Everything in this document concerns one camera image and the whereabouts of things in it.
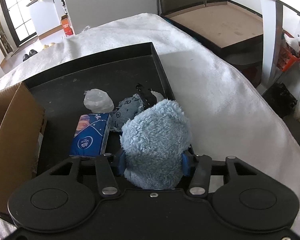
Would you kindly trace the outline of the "orange cardboard carton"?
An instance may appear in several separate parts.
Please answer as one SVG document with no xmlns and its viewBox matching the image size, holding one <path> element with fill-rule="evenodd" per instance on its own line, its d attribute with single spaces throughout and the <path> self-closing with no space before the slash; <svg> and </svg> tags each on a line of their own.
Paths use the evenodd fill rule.
<svg viewBox="0 0 300 240">
<path fill-rule="evenodd" d="M 66 36 L 74 34 L 67 14 L 61 17 L 61 25 Z"/>
</svg>

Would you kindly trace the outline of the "brown framed board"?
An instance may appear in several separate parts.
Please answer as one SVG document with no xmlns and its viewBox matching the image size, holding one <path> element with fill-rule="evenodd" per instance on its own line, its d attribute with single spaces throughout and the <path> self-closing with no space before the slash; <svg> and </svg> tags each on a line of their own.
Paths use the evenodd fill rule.
<svg viewBox="0 0 300 240">
<path fill-rule="evenodd" d="M 219 57 L 263 42 L 262 15 L 231 0 L 200 2 L 161 17 Z"/>
</svg>

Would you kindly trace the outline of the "white bed blanket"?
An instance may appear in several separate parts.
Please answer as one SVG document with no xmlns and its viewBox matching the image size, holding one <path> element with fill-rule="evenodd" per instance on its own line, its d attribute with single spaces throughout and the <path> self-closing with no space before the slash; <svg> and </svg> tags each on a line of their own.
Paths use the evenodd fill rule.
<svg viewBox="0 0 300 240">
<path fill-rule="evenodd" d="M 190 119 L 196 153 L 234 155 L 292 189 L 300 200 L 300 146 L 253 85 L 192 37 L 155 14 L 138 14 L 70 36 L 0 78 L 0 90 L 70 60 L 152 42 Z M 300 209 L 293 231 L 300 236 Z"/>
</svg>

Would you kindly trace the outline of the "black slipper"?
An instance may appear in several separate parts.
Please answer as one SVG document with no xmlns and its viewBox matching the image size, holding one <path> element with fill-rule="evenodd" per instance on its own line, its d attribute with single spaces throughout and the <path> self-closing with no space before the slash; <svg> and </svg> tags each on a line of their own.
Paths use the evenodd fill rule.
<svg viewBox="0 0 300 240">
<path fill-rule="evenodd" d="M 31 49 L 29 52 L 29 56 L 32 57 L 33 55 L 36 55 L 38 52 L 34 49 Z"/>
<path fill-rule="evenodd" d="M 28 54 L 24 54 L 24 55 L 23 55 L 23 62 L 26 61 L 26 60 L 29 59 L 29 58 L 30 58 L 30 56 L 29 56 Z"/>
</svg>

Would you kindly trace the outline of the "brown cardboard box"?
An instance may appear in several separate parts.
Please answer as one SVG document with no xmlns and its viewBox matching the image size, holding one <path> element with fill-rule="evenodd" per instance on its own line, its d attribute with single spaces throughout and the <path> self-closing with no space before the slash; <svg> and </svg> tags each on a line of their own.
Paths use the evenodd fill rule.
<svg viewBox="0 0 300 240">
<path fill-rule="evenodd" d="M 0 91 L 0 214 L 11 194 L 36 173 L 45 110 L 21 82 Z"/>
</svg>

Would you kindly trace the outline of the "black shallow tray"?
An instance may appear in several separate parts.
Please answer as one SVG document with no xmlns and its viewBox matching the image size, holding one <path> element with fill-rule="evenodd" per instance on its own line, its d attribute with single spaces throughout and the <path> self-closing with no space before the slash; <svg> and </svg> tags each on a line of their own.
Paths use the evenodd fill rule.
<svg viewBox="0 0 300 240">
<path fill-rule="evenodd" d="M 170 83 L 153 43 L 110 49 L 59 64 L 23 81 L 45 110 L 47 127 L 38 160 L 38 174 L 69 157 L 70 146 L 82 115 L 90 114 L 84 99 L 107 101 L 110 111 L 123 99 L 152 92 L 174 100 Z"/>
</svg>

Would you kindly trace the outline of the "fluffy light blue plush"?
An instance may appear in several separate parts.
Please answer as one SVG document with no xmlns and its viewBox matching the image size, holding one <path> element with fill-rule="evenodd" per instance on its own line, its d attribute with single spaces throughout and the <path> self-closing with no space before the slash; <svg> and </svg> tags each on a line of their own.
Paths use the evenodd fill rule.
<svg viewBox="0 0 300 240">
<path fill-rule="evenodd" d="M 146 109 L 122 127 L 125 178 L 146 190 L 175 188 L 191 139 L 190 122 L 179 103 L 164 99 Z"/>
</svg>

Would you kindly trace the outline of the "black stitched fabric piece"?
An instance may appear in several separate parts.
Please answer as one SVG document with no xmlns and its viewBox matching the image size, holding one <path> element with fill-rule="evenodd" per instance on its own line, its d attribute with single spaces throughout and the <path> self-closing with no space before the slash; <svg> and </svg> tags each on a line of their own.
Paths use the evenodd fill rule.
<svg viewBox="0 0 300 240">
<path fill-rule="evenodd" d="M 138 91 L 138 95 L 142 100 L 144 110 L 151 108 L 158 102 L 164 100 L 164 97 L 161 93 L 147 89 L 142 84 L 138 83 L 136 85 L 136 90 Z"/>
</svg>

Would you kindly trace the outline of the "orange storage basket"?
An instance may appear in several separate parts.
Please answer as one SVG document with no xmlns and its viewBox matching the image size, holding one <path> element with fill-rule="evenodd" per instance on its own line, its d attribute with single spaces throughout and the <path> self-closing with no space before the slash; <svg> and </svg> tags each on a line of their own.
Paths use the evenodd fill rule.
<svg viewBox="0 0 300 240">
<path fill-rule="evenodd" d="M 296 62 L 300 61 L 300 42 L 297 38 L 282 30 L 281 46 L 277 60 L 277 68 L 286 72 Z"/>
</svg>

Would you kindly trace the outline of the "white plastic ball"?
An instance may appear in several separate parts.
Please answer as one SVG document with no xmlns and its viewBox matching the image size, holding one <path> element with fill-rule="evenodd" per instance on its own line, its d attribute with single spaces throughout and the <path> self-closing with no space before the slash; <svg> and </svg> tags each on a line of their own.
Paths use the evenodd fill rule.
<svg viewBox="0 0 300 240">
<path fill-rule="evenodd" d="M 107 92 L 100 89 L 85 91 L 84 106 L 93 113 L 110 113 L 114 110 L 114 103 Z"/>
</svg>

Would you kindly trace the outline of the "black spray bottle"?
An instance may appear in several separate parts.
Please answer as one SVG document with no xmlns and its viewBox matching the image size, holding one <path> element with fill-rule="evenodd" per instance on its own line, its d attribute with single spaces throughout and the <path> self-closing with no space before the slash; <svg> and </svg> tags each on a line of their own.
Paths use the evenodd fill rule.
<svg viewBox="0 0 300 240">
<path fill-rule="evenodd" d="M 64 10 L 64 13 L 67 15 L 68 14 L 68 10 L 67 10 L 67 7 L 66 7 L 65 0 L 61 0 L 61 3 L 62 3 L 62 7 L 63 7 L 63 10 Z"/>
</svg>

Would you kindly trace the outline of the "blue denim fabric scrap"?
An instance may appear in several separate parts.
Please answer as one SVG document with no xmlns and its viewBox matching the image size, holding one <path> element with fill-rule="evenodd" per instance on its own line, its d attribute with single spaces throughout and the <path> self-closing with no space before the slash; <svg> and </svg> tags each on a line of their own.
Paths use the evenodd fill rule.
<svg viewBox="0 0 300 240">
<path fill-rule="evenodd" d="M 113 132 L 122 132 L 122 126 L 128 121 L 133 120 L 135 116 L 144 110 L 141 97 L 134 94 L 119 102 L 116 109 L 111 113 L 111 127 Z"/>
</svg>

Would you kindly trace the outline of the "left black slipper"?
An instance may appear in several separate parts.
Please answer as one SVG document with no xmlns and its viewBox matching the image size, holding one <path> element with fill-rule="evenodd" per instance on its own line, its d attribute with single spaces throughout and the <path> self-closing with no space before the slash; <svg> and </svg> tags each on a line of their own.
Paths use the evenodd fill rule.
<svg viewBox="0 0 300 240">
<path fill-rule="evenodd" d="M 23 62 L 26 61 L 26 60 L 29 59 L 29 58 L 30 58 L 30 56 L 29 56 L 28 54 L 24 54 L 24 55 L 23 55 Z"/>
</svg>

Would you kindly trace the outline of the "white side table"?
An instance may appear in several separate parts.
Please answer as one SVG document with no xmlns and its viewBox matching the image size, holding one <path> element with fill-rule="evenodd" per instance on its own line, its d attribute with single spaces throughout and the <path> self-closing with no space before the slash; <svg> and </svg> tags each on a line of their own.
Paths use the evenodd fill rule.
<svg viewBox="0 0 300 240">
<path fill-rule="evenodd" d="M 261 83 L 257 91 L 262 95 L 283 75 L 276 66 L 283 32 L 283 7 L 300 16 L 300 0 L 260 1 L 263 20 L 263 62 Z M 300 43 L 300 20 L 292 36 Z"/>
</svg>

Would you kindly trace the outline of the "right black slipper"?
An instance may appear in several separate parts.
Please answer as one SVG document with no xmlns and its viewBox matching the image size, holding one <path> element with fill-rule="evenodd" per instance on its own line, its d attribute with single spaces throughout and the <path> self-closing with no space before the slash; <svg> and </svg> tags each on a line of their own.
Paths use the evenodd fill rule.
<svg viewBox="0 0 300 240">
<path fill-rule="evenodd" d="M 29 52 L 29 56 L 32 57 L 33 55 L 36 55 L 38 52 L 34 49 L 31 49 Z"/>
</svg>

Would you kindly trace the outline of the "white kitchen cabinet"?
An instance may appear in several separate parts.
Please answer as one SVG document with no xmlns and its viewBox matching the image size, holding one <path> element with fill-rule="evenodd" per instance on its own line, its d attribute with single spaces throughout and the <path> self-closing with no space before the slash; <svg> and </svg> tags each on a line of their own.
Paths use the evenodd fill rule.
<svg viewBox="0 0 300 240">
<path fill-rule="evenodd" d="M 61 17 L 65 14 L 62 0 L 33 0 L 26 7 L 39 37 L 61 28 Z"/>
</svg>

